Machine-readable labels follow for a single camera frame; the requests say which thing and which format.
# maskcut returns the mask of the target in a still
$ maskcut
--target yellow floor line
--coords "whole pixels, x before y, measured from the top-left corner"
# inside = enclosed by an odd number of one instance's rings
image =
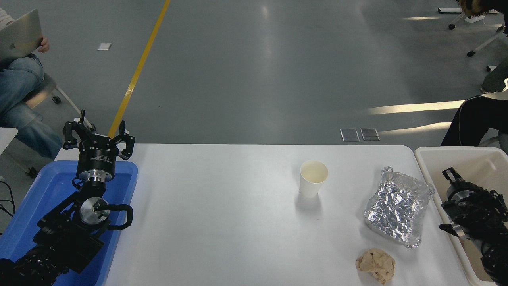
[[[139,75],[141,74],[141,71],[143,70],[143,66],[145,65],[146,58],[148,57],[148,54],[150,53],[150,49],[152,48],[152,44],[155,40],[155,37],[157,36],[158,29],[161,26],[162,20],[164,19],[164,15],[166,14],[166,10],[168,9],[169,2],[171,2],[171,0],[166,0],[166,2],[164,3],[164,6],[162,7],[161,13],[157,19],[157,22],[155,23],[155,27],[153,27],[152,34],[150,35],[150,38],[148,39],[148,43],[146,43],[145,50],[143,51],[143,54],[141,55],[141,59],[139,60],[136,71],[134,72],[134,75],[132,76],[131,83],[129,84],[129,88],[127,88],[127,91],[125,92],[122,103],[120,104],[120,108],[118,108],[118,112],[116,113],[115,119],[113,120],[113,124],[111,124],[111,127],[109,128],[108,136],[110,138],[113,138],[115,136],[116,130],[118,129],[118,125],[120,124],[120,121],[122,120],[122,117],[125,112],[125,109],[127,108],[127,105],[129,104],[129,100],[131,99],[131,95],[132,95],[132,92],[134,91],[134,87],[136,87],[136,83],[138,82]]]

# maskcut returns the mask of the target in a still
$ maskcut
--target gray floor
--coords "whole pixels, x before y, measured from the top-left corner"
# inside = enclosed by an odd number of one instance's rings
[[[51,43],[40,55],[46,72],[107,134],[163,4],[1,5],[14,18],[39,9]],[[143,143],[346,144],[340,128],[374,127],[381,141],[355,144],[437,146],[456,107],[377,107],[478,95],[485,67],[507,50],[504,39],[496,40],[466,57],[494,34],[502,15],[462,20],[451,31],[457,15],[438,7],[456,2],[172,0],[123,118]],[[96,51],[100,43],[113,45]],[[58,132],[76,116],[66,102],[47,100],[38,111]],[[8,153],[23,165],[48,163],[19,142]],[[19,205],[32,180],[5,155],[0,175]],[[0,231],[8,221],[0,215]]]

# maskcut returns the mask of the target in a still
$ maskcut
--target blue tray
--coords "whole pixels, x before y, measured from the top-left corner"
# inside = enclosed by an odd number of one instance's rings
[[[4,235],[0,237],[0,258],[16,261],[35,246],[32,239],[39,231],[37,222],[76,191],[71,183],[76,176],[76,168],[77,161],[56,161],[49,163],[39,172]],[[115,178],[106,183],[103,198],[109,204],[129,204],[137,176],[136,165],[131,162],[117,162]],[[111,212],[109,219],[112,224],[121,225],[125,222],[125,212]],[[100,237],[105,243],[104,247],[83,272],[77,274],[69,271],[62,274],[54,285],[102,285],[108,275],[119,237],[120,231],[106,231]]]

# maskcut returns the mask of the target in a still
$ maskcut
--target person's hand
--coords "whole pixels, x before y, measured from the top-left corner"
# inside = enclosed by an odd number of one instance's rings
[[[48,38],[46,37],[42,37],[42,41],[41,41],[41,47],[37,50],[39,52],[47,52],[49,51],[49,41],[48,41]]]

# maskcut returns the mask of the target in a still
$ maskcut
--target person's leg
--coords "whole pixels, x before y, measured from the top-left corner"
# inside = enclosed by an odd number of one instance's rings
[[[0,118],[43,80],[44,71],[34,55],[19,58],[0,70]]]
[[[508,132],[508,100],[473,97],[455,113],[441,146],[478,146],[489,128]]]
[[[42,123],[42,116],[19,102],[3,117],[0,126],[18,129],[16,138],[41,156],[54,159],[62,146],[62,138]]]
[[[508,58],[505,58],[497,67],[485,76],[482,90],[485,92],[502,92],[506,89],[508,80]]]

